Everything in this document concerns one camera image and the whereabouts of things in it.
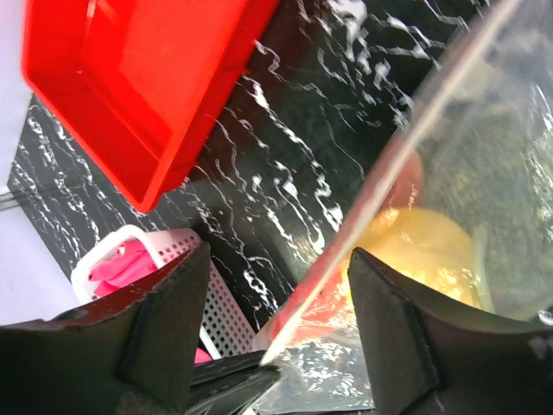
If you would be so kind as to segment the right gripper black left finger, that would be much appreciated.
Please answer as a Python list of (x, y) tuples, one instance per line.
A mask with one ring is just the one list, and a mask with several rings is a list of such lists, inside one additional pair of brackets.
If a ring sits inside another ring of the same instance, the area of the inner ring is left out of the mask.
[(209, 267), (200, 243), (109, 296), (2, 327), (2, 413), (113, 414), (127, 392), (184, 413)]

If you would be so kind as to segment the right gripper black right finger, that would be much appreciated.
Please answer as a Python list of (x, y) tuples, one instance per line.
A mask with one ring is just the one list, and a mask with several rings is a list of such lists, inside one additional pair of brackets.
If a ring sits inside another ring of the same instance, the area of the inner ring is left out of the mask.
[(496, 316), (361, 248), (349, 284), (378, 414), (550, 414), (552, 329)]

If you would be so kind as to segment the clear zip top bag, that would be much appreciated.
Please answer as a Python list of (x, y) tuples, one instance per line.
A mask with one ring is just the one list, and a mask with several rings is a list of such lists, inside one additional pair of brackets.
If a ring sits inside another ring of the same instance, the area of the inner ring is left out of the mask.
[(260, 414), (551, 413), (551, 2), (452, 43), (257, 342)]

